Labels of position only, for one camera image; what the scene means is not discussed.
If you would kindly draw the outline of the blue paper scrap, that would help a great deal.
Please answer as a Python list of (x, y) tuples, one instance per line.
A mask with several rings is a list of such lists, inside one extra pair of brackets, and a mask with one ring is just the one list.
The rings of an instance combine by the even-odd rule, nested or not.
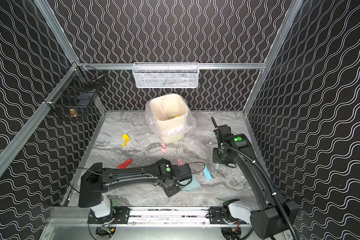
[(203, 168), (203, 173), (204, 173), (204, 176), (206, 177), (207, 181), (212, 179), (212, 175), (206, 166), (204, 166), (204, 168)]

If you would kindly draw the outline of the pale green dustpan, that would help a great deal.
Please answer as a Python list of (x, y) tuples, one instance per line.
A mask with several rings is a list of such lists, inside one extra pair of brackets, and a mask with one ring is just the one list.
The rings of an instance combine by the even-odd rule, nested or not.
[(199, 189), (201, 187), (201, 184), (199, 183), (195, 175), (192, 175), (191, 180), (185, 180), (180, 182), (180, 185), (182, 191), (187, 193)]

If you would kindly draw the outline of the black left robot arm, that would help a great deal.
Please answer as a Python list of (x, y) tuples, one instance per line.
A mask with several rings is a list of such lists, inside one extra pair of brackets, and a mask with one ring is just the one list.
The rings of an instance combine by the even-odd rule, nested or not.
[(81, 176), (79, 203), (80, 208), (90, 208), (96, 218), (112, 214), (112, 201), (106, 193), (123, 187), (152, 184), (160, 186), (168, 198), (177, 194), (180, 188), (192, 183), (189, 164), (173, 165), (166, 159), (131, 169), (104, 168), (102, 163), (93, 164)]

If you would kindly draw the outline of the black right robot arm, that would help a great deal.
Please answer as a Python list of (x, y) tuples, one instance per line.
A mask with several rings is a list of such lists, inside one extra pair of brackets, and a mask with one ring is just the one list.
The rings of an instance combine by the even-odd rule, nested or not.
[(250, 224), (257, 236), (264, 240), (290, 231), (298, 239), (294, 228), (299, 208), (295, 201), (287, 201), (275, 187), (267, 171), (259, 163), (254, 148), (245, 134), (234, 135), (227, 125), (214, 125), (218, 146), (213, 149), (213, 162), (238, 167), (249, 183), (257, 206), (241, 200), (224, 203), (228, 221), (242, 220)]

